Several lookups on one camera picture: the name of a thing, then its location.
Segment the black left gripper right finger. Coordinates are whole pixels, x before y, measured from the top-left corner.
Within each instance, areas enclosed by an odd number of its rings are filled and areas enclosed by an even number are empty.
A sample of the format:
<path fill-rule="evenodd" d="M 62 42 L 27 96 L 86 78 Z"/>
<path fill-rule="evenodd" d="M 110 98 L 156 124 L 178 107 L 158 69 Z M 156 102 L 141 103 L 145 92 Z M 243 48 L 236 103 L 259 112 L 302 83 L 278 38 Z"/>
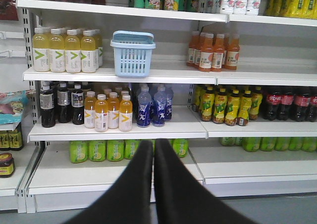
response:
<path fill-rule="evenodd" d="M 192 176 L 167 139 L 155 144 L 155 199 L 160 224 L 250 223 Z"/>

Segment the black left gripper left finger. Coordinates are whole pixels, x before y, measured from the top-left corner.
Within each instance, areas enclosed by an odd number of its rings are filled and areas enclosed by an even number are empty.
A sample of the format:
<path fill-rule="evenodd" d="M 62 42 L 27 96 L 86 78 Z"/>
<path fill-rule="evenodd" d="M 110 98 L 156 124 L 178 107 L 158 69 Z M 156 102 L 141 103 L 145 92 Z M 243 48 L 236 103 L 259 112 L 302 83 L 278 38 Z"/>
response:
<path fill-rule="evenodd" d="M 66 224 L 149 224 L 153 144 L 144 140 L 116 182 Z"/>

